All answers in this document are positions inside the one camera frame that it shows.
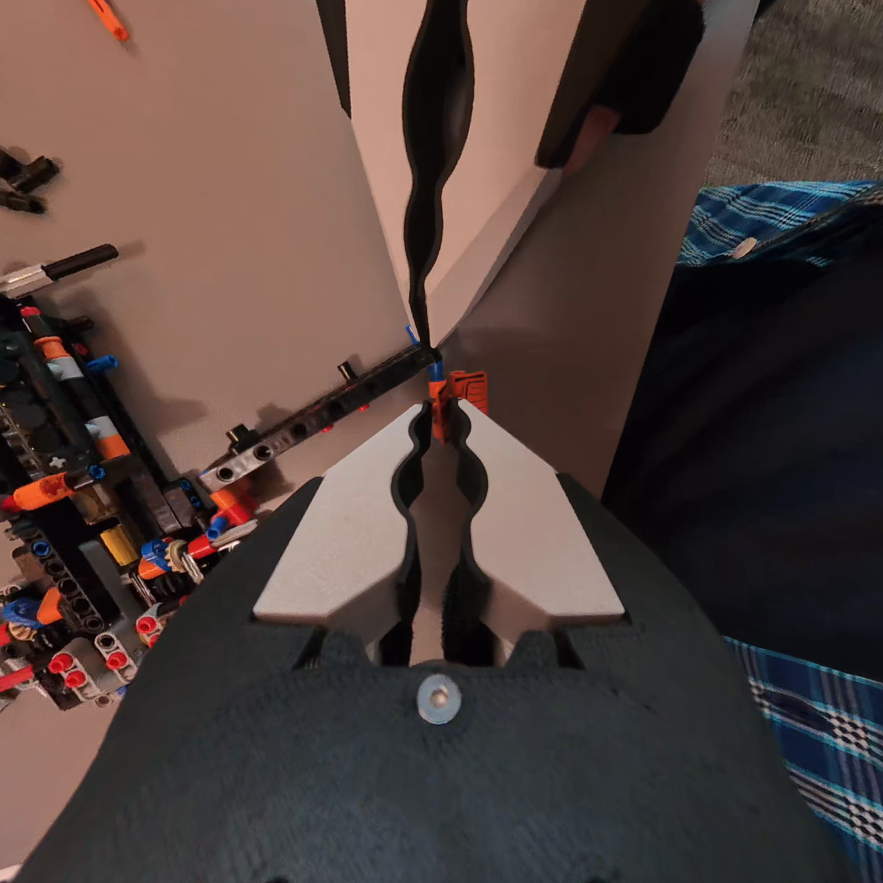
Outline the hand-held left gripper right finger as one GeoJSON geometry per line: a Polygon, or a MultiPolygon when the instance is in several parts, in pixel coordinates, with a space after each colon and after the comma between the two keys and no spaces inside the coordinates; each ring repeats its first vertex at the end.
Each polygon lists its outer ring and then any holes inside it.
{"type": "Polygon", "coordinates": [[[465,400],[450,406],[449,441],[469,514],[445,593],[445,659],[491,667],[526,633],[624,622],[558,472],[465,400]]]}

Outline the person's right hand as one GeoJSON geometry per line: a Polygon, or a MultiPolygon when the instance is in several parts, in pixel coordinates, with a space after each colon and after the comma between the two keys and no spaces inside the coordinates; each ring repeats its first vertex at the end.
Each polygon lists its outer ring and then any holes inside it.
{"type": "Polygon", "coordinates": [[[588,110],[575,139],[568,161],[562,170],[564,178],[578,172],[599,151],[608,137],[613,134],[623,115],[613,108],[593,105],[588,110]]]}

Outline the orange lego panel piece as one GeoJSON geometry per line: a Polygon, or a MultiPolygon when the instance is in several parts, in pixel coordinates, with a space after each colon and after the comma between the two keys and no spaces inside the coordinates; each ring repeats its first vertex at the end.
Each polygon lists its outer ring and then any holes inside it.
{"type": "Polygon", "coordinates": [[[454,370],[445,373],[441,362],[428,370],[428,391],[432,405],[433,433],[441,445],[446,445],[449,436],[449,404],[453,400],[464,400],[481,412],[489,412],[489,382],[486,371],[454,370]]]}

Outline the dark navy garment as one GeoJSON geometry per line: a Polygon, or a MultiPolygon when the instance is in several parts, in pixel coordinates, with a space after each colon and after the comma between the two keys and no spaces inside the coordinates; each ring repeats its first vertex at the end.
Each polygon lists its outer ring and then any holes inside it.
{"type": "Polygon", "coordinates": [[[818,776],[881,777],[881,327],[881,201],[677,268],[603,495],[818,776]]]}

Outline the orange lego axle pin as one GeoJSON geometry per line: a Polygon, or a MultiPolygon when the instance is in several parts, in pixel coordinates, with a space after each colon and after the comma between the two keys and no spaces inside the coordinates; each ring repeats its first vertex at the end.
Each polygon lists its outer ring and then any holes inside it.
{"type": "Polygon", "coordinates": [[[123,20],[118,16],[111,1],[90,0],[86,3],[105,29],[118,42],[126,43],[130,41],[130,32],[123,20]]]}

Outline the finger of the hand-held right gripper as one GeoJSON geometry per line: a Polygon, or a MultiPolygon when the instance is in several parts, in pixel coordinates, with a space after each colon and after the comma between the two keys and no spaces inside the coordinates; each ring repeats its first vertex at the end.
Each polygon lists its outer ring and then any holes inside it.
{"type": "Polygon", "coordinates": [[[442,195],[443,238],[425,283],[432,346],[482,300],[561,174],[537,148],[586,3],[470,1],[473,96],[442,195]]]}
{"type": "Polygon", "coordinates": [[[349,120],[420,343],[436,346],[428,274],[443,241],[447,3],[346,2],[349,120]]]}

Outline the lego car chassis build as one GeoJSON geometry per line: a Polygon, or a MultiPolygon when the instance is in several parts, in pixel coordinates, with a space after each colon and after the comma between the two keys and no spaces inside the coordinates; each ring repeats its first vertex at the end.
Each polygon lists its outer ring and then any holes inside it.
{"type": "Polygon", "coordinates": [[[248,489],[172,479],[122,405],[86,316],[40,289],[118,258],[101,245],[2,275],[2,711],[116,704],[163,630],[258,527],[248,489]]]}

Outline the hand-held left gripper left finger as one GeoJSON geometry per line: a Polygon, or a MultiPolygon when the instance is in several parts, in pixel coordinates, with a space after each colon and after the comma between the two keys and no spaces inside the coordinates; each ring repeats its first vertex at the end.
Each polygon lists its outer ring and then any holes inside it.
{"type": "Polygon", "coordinates": [[[253,614],[359,637],[385,667],[411,660],[422,565],[411,508],[433,437],[414,405],[324,474],[253,614]]]}

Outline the blue plaid shirt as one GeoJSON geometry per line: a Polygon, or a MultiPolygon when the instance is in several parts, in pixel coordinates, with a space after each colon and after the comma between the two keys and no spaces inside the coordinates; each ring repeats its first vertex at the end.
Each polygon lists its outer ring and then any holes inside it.
{"type": "MultiPolygon", "coordinates": [[[[881,208],[881,181],[706,186],[680,246],[680,269],[795,258],[825,269],[857,239],[846,214],[881,208]],[[845,234],[837,245],[836,234],[845,234]]],[[[863,677],[726,639],[772,727],[791,780],[861,881],[882,881],[882,688],[863,677]]]]}

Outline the black studless lego beam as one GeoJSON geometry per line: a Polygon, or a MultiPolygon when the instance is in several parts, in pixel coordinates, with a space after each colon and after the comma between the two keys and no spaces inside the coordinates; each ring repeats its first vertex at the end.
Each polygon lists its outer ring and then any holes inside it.
{"type": "Polygon", "coordinates": [[[441,351],[422,345],[413,331],[410,346],[377,366],[357,371],[349,361],[339,365],[342,384],[301,410],[263,429],[239,424],[227,431],[228,450],[200,472],[197,480],[215,507],[215,522],[244,524],[254,512],[247,480],[258,470],[307,439],[330,431],[344,417],[366,411],[371,403],[421,372],[441,378],[441,351]]]}

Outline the pile of black lego connectors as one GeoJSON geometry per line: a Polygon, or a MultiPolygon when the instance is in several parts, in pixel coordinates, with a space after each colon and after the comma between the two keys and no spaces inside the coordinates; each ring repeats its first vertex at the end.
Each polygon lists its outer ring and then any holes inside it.
{"type": "Polygon", "coordinates": [[[1,207],[17,213],[44,214],[46,206],[36,191],[60,172],[60,166],[50,158],[22,162],[1,148],[1,207]]]}

